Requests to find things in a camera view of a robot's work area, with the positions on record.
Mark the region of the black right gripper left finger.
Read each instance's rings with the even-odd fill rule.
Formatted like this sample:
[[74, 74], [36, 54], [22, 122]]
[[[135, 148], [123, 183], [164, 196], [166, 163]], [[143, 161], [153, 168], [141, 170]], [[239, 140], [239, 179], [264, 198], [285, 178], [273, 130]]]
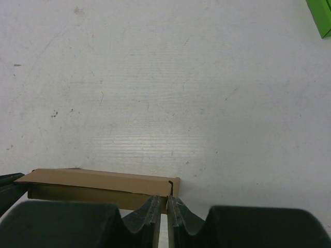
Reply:
[[156, 247], [161, 200], [121, 216], [115, 204], [25, 201], [1, 221], [1, 247]]

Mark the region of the brown cardboard paper box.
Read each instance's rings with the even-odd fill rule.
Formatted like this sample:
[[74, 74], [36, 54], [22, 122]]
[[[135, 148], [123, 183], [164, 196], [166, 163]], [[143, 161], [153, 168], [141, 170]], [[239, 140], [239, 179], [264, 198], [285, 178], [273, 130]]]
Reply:
[[180, 178], [134, 175], [65, 168], [35, 169], [15, 180], [28, 187], [29, 199], [112, 203], [124, 210], [137, 210], [154, 195], [161, 212], [167, 212], [170, 196], [179, 195]]

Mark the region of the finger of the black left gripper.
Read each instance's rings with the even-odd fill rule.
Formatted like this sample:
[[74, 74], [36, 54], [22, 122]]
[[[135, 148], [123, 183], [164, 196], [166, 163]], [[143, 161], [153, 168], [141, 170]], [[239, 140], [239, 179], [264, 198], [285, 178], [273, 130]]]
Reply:
[[17, 179], [23, 176], [23, 173], [0, 176], [0, 217], [27, 192], [27, 185], [15, 183]]

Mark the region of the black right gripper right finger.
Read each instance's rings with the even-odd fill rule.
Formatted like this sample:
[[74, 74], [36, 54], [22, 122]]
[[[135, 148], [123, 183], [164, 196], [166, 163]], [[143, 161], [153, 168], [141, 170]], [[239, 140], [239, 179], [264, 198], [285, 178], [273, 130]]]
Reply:
[[179, 198], [168, 200], [170, 247], [330, 247], [330, 237], [302, 209], [212, 206], [206, 219]]

